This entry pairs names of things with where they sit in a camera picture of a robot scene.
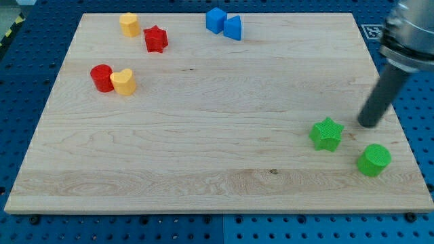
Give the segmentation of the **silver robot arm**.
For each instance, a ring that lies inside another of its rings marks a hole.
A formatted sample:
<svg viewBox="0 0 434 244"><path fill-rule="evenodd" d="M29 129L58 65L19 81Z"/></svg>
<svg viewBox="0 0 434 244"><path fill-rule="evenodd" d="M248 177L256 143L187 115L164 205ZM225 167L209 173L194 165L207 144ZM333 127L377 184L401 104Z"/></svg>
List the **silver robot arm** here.
<svg viewBox="0 0 434 244"><path fill-rule="evenodd" d="M380 54L408 72L433 71L433 0L399 0L385 18Z"/></svg>

